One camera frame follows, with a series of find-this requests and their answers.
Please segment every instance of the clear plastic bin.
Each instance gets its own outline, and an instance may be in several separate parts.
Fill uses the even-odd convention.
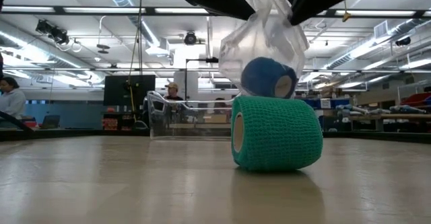
[[[232,100],[171,101],[148,92],[152,139],[229,141]]]

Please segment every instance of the blue bandage roll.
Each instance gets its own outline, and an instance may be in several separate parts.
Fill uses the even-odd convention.
[[[265,57],[250,61],[241,73],[241,86],[254,96],[290,98],[297,81],[295,70]]]

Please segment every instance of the hair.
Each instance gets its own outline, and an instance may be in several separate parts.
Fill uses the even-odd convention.
[[[16,82],[16,80],[13,77],[4,77],[1,80],[6,81],[6,83],[8,85],[12,85],[12,87],[14,89],[17,89],[20,87],[20,85],[18,85],[18,83]]]

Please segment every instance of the clear plastic bag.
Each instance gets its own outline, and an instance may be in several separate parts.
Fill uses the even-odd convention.
[[[291,98],[305,64],[304,32],[290,25],[287,0],[250,3],[256,13],[222,40],[219,71],[243,94]]]

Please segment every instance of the black monitor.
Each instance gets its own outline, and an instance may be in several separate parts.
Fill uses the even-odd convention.
[[[131,76],[130,81],[135,107],[143,104],[143,99],[148,91],[156,89],[155,75]],[[106,76],[103,104],[105,106],[131,106],[129,76]]]

